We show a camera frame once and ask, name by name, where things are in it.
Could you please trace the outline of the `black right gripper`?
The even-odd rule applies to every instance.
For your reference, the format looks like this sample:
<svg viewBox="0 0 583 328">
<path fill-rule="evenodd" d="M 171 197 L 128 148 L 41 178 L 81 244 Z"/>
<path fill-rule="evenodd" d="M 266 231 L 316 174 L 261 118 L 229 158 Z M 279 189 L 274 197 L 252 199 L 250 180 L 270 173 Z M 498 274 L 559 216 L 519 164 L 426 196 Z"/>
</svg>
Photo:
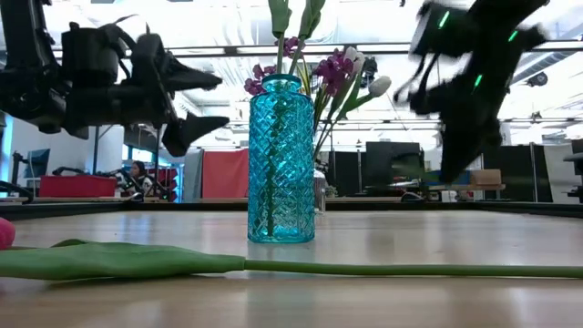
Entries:
<svg viewBox="0 0 583 328">
<path fill-rule="evenodd" d="M 499 106 L 503 103 L 520 57 L 547 42 L 540 26 L 516 28 L 481 41 L 465 69 L 451 80 L 430 88 L 399 87 L 393 102 L 408 105 L 417 115 L 441 113 L 445 106 Z M 485 150 L 502 144 L 497 111 L 464 110 L 440 115 L 443 141 L 439 180 L 453 183 Z"/>
</svg>

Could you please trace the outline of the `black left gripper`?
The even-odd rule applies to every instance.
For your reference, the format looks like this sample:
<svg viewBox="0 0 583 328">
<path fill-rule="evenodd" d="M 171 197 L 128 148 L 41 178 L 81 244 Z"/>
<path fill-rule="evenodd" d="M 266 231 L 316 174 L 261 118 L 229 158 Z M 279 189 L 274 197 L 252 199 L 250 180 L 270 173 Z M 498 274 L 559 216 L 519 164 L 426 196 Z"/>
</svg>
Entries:
<svg viewBox="0 0 583 328">
<path fill-rule="evenodd" d="M 227 117 L 177 118 L 169 91 L 212 90 L 220 77 L 169 60 L 159 35 L 133 39 L 115 24 L 71 26 L 62 34 L 62 72 L 71 82 L 61 123 L 81 138 L 86 127 L 167 124 L 162 144 L 172 157 L 184 157 L 190 144 L 226 126 Z"/>
</svg>

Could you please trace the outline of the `small purple flower sprig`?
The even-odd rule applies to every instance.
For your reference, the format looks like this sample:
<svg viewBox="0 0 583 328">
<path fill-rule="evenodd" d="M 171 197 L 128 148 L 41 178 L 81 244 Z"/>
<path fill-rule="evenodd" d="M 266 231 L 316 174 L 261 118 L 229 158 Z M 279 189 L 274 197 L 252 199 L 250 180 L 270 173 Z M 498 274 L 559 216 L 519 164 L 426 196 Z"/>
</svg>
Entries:
<svg viewBox="0 0 583 328">
<path fill-rule="evenodd" d="M 293 59 L 296 50 L 300 44 L 300 40 L 297 36 L 284 39 L 283 45 L 283 57 Z M 253 77 L 247 78 L 245 80 L 244 89 L 251 96 L 256 96 L 265 92 L 265 88 L 262 86 L 262 80 L 265 77 L 274 75 L 277 71 L 277 67 L 265 66 L 262 67 L 260 64 L 256 64 L 252 68 Z"/>
</svg>

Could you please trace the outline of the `white artificial tulip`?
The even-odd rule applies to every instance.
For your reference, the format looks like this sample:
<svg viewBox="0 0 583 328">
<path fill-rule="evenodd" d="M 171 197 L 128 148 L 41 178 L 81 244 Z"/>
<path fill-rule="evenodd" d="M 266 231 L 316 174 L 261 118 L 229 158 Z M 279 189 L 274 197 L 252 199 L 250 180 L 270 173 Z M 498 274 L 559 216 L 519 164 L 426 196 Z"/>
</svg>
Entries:
<svg viewBox="0 0 583 328">
<path fill-rule="evenodd" d="M 376 78 L 368 87 L 368 93 L 358 97 L 362 76 L 356 74 L 349 78 L 344 86 L 338 91 L 332 99 L 331 108 L 327 119 L 325 119 L 322 134 L 316 142 L 313 158 L 316 159 L 325 140 L 331 135 L 335 125 L 342 119 L 346 119 L 348 112 L 360 107 L 361 105 L 380 97 L 386 93 L 392 85 L 392 80 L 388 76 Z"/>
<path fill-rule="evenodd" d="M 365 57 L 362 52 L 359 52 L 355 47 L 348 46 L 344 50 L 336 48 L 332 55 L 324 61 L 321 71 L 323 83 L 326 85 L 325 96 L 330 103 L 328 114 L 332 99 L 346 81 L 356 74 L 362 75 L 364 60 Z"/>
</svg>

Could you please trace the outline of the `large purple flower bunch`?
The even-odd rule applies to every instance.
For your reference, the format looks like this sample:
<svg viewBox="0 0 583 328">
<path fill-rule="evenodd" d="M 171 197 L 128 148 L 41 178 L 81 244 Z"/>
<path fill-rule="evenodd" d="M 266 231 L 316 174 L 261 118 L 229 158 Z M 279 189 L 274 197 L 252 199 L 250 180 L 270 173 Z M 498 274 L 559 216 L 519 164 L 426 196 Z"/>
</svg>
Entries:
<svg viewBox="0 0 583 328">
<path fill-rule="evenodd" d="M 348 51 L 346 54 L 336 48 L 312 70 L 305 60 L 295 69 L 302 82 L 302 93 L 313 101 L 313 159 L 317 158 L 332 127 L 332 119 L 356 80 L 358 59 L 353 48 Z"/>
</svg>

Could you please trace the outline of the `blue patterned glass vase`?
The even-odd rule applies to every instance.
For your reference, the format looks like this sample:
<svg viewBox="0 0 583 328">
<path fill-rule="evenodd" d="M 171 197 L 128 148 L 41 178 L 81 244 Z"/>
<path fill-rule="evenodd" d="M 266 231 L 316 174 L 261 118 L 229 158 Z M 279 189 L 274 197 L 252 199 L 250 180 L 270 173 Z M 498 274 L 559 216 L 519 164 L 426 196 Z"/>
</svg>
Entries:
<svg viewBox="0 0 583 328">
<path fill-rule="evenodd" d="M 313 103 L 289 74 L 265 77 L 250 102 L 248 239 L 303 243 L 315 234 Z"/>
</svg>

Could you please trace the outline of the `clear glass vase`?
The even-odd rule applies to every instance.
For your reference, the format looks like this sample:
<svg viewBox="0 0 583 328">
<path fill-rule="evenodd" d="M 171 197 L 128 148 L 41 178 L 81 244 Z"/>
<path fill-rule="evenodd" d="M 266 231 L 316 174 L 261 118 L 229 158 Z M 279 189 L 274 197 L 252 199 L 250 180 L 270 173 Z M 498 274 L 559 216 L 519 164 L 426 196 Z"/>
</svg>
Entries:
<svg viewBox="0 0 583 328">
<path fill-rule="evenodd" d="M 326 206 L 326 177 L 323 172 L 315 169 L 313 175 L 314 207 L 317 214 L 324 214 Z"/>
</svg>

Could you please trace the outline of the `blue plastic bin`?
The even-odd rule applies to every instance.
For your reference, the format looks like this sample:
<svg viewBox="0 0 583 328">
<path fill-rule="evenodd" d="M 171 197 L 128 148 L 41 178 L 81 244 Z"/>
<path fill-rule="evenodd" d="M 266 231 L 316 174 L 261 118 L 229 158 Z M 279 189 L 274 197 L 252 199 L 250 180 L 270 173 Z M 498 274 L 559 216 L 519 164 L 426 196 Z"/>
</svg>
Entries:
<svg viewBox="0 0 583 328">
<path fill-rule="evenodd" d="M 443 181 L 441 179 L 441 171 L 440 170 L 431 170 L 427 171 L 424 182 L 427 185 L 469 185 L 470 184 L 470 171 L 464 170 L 460 173 L 460 175 L 452 181 Z"/>
</svg>

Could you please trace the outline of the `black computer monitor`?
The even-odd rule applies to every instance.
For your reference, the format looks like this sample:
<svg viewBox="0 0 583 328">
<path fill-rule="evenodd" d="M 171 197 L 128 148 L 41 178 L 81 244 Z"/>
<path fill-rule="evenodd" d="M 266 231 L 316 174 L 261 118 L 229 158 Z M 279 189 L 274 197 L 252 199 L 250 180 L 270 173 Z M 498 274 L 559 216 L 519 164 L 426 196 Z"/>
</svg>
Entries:
<svg viewBox="0 0 583 328">
<path fill-rule="evenodd" d="M 367 196 L 401 197 L 418 186 L 423 172 L 424 155 L 418 143 L 366 143 L 363 183 Z"/>
</svg>

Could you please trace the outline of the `grey partition panel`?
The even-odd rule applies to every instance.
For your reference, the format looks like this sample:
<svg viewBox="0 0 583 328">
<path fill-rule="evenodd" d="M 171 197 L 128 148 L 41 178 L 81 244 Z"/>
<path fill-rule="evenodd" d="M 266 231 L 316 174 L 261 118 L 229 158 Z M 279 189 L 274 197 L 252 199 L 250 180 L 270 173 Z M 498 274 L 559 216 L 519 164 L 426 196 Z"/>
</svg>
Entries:
<svg viewBox="0 0 583 328">
<path fill-rule="evenodd" d="M 202 160 L 204 151 L 196 149 L 184 158 L 183 201 L 197 202 L 201 198 Z"/>
</svg>

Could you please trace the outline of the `cardboard box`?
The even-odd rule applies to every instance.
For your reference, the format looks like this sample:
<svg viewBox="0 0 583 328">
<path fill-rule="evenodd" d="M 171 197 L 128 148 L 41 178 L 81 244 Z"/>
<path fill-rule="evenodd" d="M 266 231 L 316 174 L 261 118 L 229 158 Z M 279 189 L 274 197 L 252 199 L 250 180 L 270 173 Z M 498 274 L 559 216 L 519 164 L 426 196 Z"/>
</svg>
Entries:
<svg viewBox="0 0 583 328">
<path fill-rule="evenodd" d="M 496 186 L 502 184 L 499 169 L 476 169 L 470 171 L 470 180 L 476 186 Z"/>
</svg>

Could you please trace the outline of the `wooden background table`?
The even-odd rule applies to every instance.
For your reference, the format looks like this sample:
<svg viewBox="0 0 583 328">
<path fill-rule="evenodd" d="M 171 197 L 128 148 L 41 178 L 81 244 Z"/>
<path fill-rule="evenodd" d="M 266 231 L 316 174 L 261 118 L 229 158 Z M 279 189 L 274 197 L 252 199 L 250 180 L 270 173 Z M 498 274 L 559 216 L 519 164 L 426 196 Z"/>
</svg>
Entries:
<svg viewBox="0 0 583 328">
<path fill-rule="evenodd" d="M 504 190 L 506 188 L 505 184 L 498 185 L 432 185 L 428 189 L 434 190 L 487 190 L 487 191 L 497 191 Z"/>
</svg>

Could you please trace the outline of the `orange partition panel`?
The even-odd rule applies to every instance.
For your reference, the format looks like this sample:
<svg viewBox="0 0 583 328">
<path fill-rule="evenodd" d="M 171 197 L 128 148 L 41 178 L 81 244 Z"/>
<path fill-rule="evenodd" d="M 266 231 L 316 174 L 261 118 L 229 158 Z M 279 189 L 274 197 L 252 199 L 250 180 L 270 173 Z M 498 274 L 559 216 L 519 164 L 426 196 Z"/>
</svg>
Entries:
<svg viewBox="0 0 583 328">
<path fill-rule="evenodd" d="M 202 197 L 245 198 L 249 187 L 249 151 L 205 151 L 202 162 Z"/>
</svg>

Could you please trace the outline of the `person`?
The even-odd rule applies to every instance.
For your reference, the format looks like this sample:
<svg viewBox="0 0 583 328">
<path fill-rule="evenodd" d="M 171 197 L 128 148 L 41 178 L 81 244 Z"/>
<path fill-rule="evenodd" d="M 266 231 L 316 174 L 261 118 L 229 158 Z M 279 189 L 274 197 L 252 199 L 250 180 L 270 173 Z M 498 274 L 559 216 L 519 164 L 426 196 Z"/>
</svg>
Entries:
<svg viewBox="0 0 583 328">
<path fill-rule="evenodd" d="M 153 182 L 149 178 L 148 173 L 145 169 L 145 164 L 142 161 L 135 160 L 132 163 L 130 175 L 136 181 L 137 185 L 144 191 L 145 196 L 153 195 L 154 193 Z"/>
</svg>

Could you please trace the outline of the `black partition panel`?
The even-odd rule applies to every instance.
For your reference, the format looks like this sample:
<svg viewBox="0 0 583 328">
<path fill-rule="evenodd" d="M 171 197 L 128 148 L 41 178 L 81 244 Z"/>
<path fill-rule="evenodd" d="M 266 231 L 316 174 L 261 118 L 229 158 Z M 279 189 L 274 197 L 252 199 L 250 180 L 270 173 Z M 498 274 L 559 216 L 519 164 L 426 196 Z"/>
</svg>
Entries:
<svg viewBox="0 0 583 328">
<path fill-rule="evenodd" d="M 351 197 L 361 192 L 365 163 L 364 152 L 334 151 L 329 154 L 326 179 L 335 187 L 338 197 Z"/>
<path fill-rule="evenodd" d="M 499 169 L 505 188 L 487 191 L 488 200 L 551 202 L 547 163 L 542 146 L 502 146 L 483 154 L 485 169 Z"/>
</svg>

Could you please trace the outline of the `red box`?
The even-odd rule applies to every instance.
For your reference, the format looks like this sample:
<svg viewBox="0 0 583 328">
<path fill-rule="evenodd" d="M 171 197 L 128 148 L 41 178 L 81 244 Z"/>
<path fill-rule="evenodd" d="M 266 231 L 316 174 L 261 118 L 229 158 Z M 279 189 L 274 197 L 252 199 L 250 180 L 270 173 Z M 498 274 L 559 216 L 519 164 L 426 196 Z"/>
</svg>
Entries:
<svg viewBox="0 0 583 328">
<path fill-rule="evenodd" d="M 92 175 L 43 176 L 39 196 L 43 198 L 113 197 L 117 181 Z"/>
</svg>

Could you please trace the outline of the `small blue-lit monitor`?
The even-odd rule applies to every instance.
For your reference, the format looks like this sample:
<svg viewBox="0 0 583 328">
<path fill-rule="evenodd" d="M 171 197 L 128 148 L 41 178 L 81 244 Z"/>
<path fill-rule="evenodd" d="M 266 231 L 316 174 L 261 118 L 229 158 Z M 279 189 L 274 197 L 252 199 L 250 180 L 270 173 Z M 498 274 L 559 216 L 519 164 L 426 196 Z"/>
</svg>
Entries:
<svg viewBox="0 0 583 328">
<path fill-rule="evenodd" d="M 24 172 L 26 179 L 40 178 L 46 175 L 50 149 L 31 150 L 27 155 L 27 163 Z"/>
</svg>

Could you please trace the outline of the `wall-mounted black screen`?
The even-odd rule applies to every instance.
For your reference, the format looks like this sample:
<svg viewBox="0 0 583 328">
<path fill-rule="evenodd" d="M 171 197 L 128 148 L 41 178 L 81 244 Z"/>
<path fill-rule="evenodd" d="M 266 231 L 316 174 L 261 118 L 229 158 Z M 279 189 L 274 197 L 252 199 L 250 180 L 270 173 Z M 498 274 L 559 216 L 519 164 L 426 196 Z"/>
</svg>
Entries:
<svg viewBox="0 0 583 328">
<path fill-rule="evenodd" d="M 159 148 L 157 131 L 150 126 L 125 126 L 123 143 L 128 147 L 149 152 L 155 152 Z"/>
</svg>

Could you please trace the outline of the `silver ceiling duct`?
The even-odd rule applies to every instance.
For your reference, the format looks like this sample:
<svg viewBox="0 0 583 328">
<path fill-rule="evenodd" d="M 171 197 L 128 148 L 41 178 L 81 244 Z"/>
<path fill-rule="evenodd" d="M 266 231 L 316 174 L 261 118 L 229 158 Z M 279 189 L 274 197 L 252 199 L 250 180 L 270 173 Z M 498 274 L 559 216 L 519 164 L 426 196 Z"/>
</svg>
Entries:
<svg viewBox="0 0 583 328">
<path fill-rule="evenodd" d="M 549 52 L 525 56 L 518 63 L 511 84 L 514 85 L 543 72 L 546 68 L 555 65 L 564 58 L 565 56 L 561 52 Z"/>
</svg>

